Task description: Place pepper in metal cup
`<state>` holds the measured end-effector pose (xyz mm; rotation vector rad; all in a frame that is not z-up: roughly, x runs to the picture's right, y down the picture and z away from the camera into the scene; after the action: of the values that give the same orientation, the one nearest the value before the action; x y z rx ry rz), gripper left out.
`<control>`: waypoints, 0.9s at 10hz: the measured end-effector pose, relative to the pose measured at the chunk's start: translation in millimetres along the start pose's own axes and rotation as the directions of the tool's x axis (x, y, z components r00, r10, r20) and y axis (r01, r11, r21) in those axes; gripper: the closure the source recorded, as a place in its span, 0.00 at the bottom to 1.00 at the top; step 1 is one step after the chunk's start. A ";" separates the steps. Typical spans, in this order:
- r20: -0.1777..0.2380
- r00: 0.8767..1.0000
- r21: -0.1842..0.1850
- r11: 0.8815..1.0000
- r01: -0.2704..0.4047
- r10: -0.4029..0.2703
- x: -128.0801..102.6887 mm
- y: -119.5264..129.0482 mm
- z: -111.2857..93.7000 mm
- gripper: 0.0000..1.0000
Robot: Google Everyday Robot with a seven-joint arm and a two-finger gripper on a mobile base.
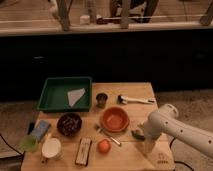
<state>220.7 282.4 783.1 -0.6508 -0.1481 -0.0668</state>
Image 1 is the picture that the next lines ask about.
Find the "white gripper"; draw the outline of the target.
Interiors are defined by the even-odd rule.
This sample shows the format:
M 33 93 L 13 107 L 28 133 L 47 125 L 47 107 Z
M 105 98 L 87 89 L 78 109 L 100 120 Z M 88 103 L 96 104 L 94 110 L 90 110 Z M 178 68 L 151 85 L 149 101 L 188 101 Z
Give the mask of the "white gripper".
M 143 131 L 146 139 L 144 141 L 144 154 L 147 155 L 152 152 L 156 141 L 161 136 L 161 132 L 148 121 L 139 124 L 138 127 Z

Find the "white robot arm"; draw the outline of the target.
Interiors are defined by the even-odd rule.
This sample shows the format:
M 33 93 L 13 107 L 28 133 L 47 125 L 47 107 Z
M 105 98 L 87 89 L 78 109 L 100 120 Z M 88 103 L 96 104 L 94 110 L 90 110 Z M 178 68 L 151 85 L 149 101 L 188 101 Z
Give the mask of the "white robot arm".
M 178 116 L 179 112 L 172 104 L 152 111 L 141 124 L 145 139 L 156 141 L 165 133 L 213 158 L 213 133 L 178 121 Z

